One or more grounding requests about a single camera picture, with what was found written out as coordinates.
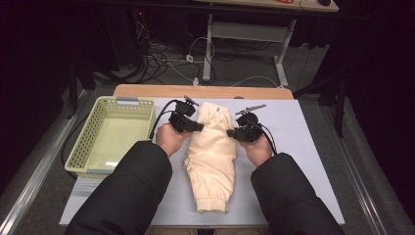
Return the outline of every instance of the yellow basket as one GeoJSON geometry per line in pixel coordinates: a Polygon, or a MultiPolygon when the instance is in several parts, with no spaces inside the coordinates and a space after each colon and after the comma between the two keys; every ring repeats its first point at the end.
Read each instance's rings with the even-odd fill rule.
{"type": "Polygon", "coordinates": [[[98,98],[65,169],[81,177],[105,178],[135,142],[149,138],[155,120],[154,100],[98,98]]]}

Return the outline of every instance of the storage tray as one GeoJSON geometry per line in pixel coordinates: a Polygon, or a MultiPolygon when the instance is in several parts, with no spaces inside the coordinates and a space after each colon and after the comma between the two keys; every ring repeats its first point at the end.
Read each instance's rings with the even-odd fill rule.
{"type": "Polygon", "coordinates": [[[154,100],[115,96],[98,98],[65,169],[81,177],[105,178],[135,142],[148,139],[154,123],[154,100]]]}

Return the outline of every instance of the cloth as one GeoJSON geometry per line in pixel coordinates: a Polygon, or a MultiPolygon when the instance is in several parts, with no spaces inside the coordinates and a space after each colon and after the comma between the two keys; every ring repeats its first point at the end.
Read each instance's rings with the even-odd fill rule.
{"type": "Polygon", "coordinates": [[[226,107],[202,102],[198,109],[198,123],[205,127],[193,132],[184,161],[198,212],[228,211],[235,182],[233,161],[237,145],[226,132],[233,129],[231,122],[226,107]]]}
{"type": "MultiPolygon", "coordinates": [[[[82,205],[66,234],[145,234],[171,173],[162,148],[137,142],[82,205]]],[[[272,157],[251,180],[271,234],[344,234],[290,156],[272,157]]]]}

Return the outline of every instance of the jacket sleeve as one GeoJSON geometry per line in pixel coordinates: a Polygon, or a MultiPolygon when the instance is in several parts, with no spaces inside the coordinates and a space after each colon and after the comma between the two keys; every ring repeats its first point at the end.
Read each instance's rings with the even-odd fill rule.
{"type": "Polygon", "coordinates": [[[291,156],[270,158],[251,182],[273,235],[345,234],[291,156]]]}
{"type": "Polygon", "coordinates": [[[171,174],[162,148],[137,142],[82,205],[66,234],[144,234],[171,174]]]}

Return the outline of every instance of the gray carpet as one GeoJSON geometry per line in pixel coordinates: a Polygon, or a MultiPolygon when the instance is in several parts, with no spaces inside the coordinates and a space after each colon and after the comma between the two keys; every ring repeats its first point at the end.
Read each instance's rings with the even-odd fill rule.
{"type": "MultiPolygon", "coordinates": [[[[213,66],[217,77],[213,85],[229,86],[251,76],[275,77],[275,68],[271,59],[271,56],[275,55],[275,50],[278,50],[278,47],[270,45],[266,50],[239,52],[238,57],[231,62],[214,60],[213,66]]],[[[309,84],[325,51],[326,49],[314,49],[310,52],[304,48],[290,48],[284,63],[290,89],[297,90],[309,84]]],[[[216,53],[222,59],[233,56],[231,52],[220,51],[220,47],[218,47],[216,53]]],[[[197,68],[177,67],[177,69],[182,74],[170,68],[166,73],[158,77],[158,80],[149,80],[148,83],[192,84],[183,75],[192,78],[197,74],[197,68]]],[[[107,79],[99,78],[98,83],[100,85],[92,92],[86,106],[80,111],[79,119],[89,113],[97,97],[113,94],[114,86],[106,85],[111,84],[107,79]]],[[[268,79],[256,78],[248,79],[240,83],[239,86],[272,87],[274,84],[268,79]]],[[[325,118],[327,110],[326,108],[319,107],[315,98],[316,96],[309,95],[301,97],[300,106],[345,217],[346,225],[343,226],[343,229],[347,235],[374,234],[357,197],[358,194],[356,194],[355,188],[350,181],[337,136],[332,131],[332,123],[325,118]]],[[[366,143],[364,134],[354,119],[352,107],[349,103],[346,103],[345,111],[344,141],[356,163],[362,180],[373,197],[374,204],[378,209],[379,217],[384,223],[387,234],[415,234],[413,224],[402,211],[391,186],[379,169],[366,143]]],[[[0,218],[2,220],[7,216],[16,198],[40,162],[48,142],[54,141],[53,136],[55,136],[55,132],[62,125],[65,114],[66,110],[63,110],[61,116],[53,123],[48,133],[45,134],[39,143],[39,146],[27,158],[14,181],[0,198],[0,218]]],[[[64,150],[65,157],[69,155],[69,151],[80,129],[81,127],[69,139],[64,150]]],[[[74,180],[66,174],[60,157],[57,156],[37,197],[15,234],[63,234],[65,228],[58,223],[73,184],[74,180]]]]}

